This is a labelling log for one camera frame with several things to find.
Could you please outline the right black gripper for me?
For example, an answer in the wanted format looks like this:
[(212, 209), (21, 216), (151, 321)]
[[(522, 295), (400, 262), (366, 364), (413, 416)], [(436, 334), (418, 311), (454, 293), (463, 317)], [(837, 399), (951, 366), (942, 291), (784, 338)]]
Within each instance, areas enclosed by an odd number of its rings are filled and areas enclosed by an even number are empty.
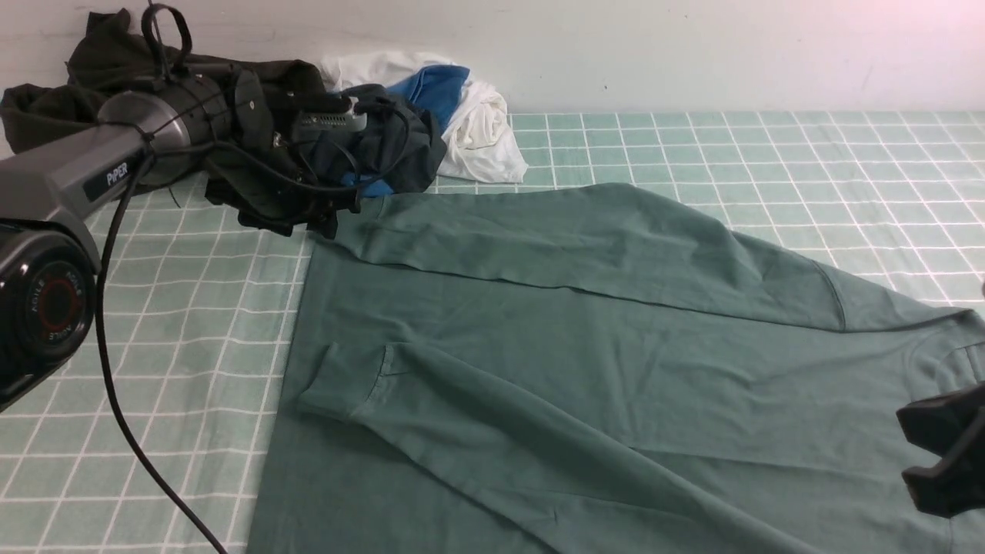
[(919, 512), (938, 518), (984, 508), (984, 385), (912, 401), (897, 410), (905, 439), (940, 460), (902, 471)]

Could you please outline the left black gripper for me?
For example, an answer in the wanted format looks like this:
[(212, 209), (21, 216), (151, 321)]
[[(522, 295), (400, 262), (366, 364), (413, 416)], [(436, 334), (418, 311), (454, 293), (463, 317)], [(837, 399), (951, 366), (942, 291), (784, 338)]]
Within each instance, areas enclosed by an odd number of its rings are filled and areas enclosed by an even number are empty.
[(325, 185), (306, 161), (306, 147), (293, 142), (292, 123), (300, 112), (356, 113), (355, 98), (334, 92), (299, 94), (264, 85), (243, 68), (212, 68), (210, 76), (224, 92), (229, 137), (218, 141), (206, 168), (220, 183), (206, 197), (239, 212), (240, 225), (289, 236), (297, 225), (333, 238), (342, 210), (359, 212), (358, 186)]

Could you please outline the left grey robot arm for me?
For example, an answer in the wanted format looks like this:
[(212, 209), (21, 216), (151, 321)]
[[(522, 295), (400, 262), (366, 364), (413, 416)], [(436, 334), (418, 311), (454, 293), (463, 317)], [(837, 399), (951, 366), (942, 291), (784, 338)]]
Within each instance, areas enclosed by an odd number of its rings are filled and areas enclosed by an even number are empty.
[(95, 126), (2, 161), (2, 407), (60, 369), (102, 302), (105, 263), (87, 218), (139, 185), (210, 171), (206, 197), (246, 227), (327, 231), (355, 185), (323, 185), (296, 151), (320, 131), (362, 131), (355, 97), (276, 92), (232, 64), (164, 67), (99, 109)]

